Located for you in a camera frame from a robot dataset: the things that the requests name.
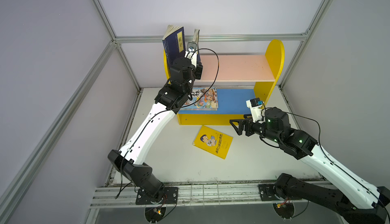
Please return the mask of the yellow cartoon book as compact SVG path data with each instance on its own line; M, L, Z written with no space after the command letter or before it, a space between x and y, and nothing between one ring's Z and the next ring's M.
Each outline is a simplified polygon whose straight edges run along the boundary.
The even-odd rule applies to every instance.
M232 142L233 137L207 126L202 126L193 141L193 146L225 159Z

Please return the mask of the light blue comic book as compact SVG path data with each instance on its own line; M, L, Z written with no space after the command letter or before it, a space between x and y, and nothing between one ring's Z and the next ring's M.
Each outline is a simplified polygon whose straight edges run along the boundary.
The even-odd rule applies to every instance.
M193 88L189 100L183 105L181 109L218 110L217 88Z

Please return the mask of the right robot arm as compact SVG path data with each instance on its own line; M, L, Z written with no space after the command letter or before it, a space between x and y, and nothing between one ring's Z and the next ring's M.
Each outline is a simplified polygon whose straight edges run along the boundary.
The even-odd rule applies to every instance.
M370 184L332 159L319 140L291 127L289 115L277 107L253 107L243 119L230 120L238 135L257 134L262 142L275 142L276 148L310 166L334 186L321 187L282 173L273 186L276 196L308 200L334 211L349 224L388 222L390 190Z

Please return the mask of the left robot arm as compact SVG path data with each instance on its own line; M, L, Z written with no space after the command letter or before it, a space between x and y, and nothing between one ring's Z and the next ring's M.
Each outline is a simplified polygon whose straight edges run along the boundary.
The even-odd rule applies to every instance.
M112 150L108 159L114 168L153 201L163 198L164 184L145 163L146 156L165 125L192 98L195 80L201 77L198 54L186 53L176 58L169 67L170 77L159 90L144 122L120 150Z

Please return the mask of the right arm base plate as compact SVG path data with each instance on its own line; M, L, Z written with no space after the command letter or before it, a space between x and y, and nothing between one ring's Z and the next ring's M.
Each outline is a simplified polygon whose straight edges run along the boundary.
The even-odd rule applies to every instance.
M287 198L290 200L302 200L303 198L293 196L286 188L275 186L272 183L261 183L258 185L260 199L262 201L285 201Z

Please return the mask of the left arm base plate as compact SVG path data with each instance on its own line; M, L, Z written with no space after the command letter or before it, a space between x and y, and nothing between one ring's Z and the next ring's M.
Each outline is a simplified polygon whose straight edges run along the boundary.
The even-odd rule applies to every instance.
M178 191L178 187L166 186L160 189L155 195L152 195L140 188L137 192L136 205L176 204Z

